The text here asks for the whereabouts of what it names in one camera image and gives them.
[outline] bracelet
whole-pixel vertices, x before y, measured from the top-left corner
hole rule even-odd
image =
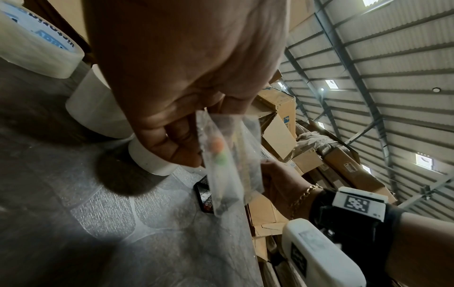
[[[297,201],[290,204],[290,210],[292,211],[292,216],[290,218],[291,220],[295,219],[295,213],[299,209],[301,203],[303,203],[303,201],[306,199],[306,197],[308,197],[309,194],[311,194],[311,191],[316,190],[316,189],[323,189],[323,188],[318,184],[313,184],[308,189],[306,189],[306,191],[299,197],[299,199]]]

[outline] table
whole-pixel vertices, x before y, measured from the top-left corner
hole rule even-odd
[[[87,72],[54,79],[0,59],[0,285],[263,286],[244,208],[202,213],[200,176],[148,174],[128,140],[68,115]]]

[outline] clear plastic bag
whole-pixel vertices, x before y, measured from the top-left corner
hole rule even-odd
[[[256,116],[196,113],[214,214],[263,193],[261,130]]]

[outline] hand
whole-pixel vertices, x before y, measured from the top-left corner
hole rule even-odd
[[[292,215],[290,205],[297,201],[311,184],[292,167],[276,160],[262,161],[261,168],[264,196],[283,216],[290,219]]]
[[[276,71],[288,30],[286,0],[86,0],[84,14],[139,141],[194,167],[195,111],[244,113]]]

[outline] roof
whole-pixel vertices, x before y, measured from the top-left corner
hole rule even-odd
[[[454,1],[314,2],[279,67],[297,118],[322,115],[344,141],[374,123],[351,146],[400,201],[454,175]],[[416,154],[432,158],[433,170]],[[454,222],[453,182],[408,210]]]

